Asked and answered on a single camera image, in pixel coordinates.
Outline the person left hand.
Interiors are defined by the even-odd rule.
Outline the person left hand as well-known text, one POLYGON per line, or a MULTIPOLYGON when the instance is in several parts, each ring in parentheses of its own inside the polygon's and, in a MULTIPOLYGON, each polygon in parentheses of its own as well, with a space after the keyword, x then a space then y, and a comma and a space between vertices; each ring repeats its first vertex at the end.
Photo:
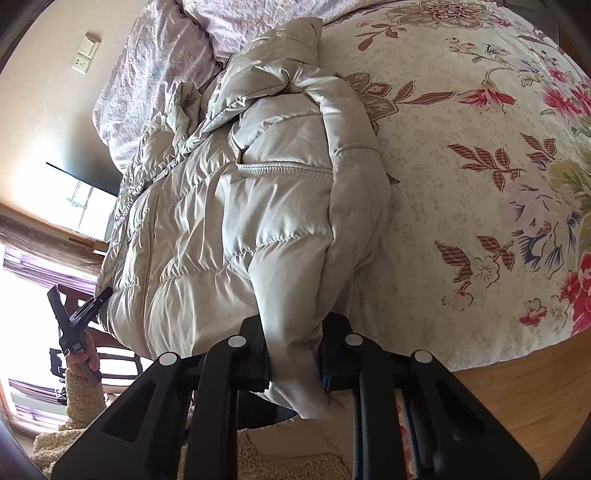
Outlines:
POLYGON ((84 332, 82 349, 69 351, 65 360, 67 370, 72 375, 86 380, 92 387, 100 383, 100 360, 94 340, 88 330, 84 332))

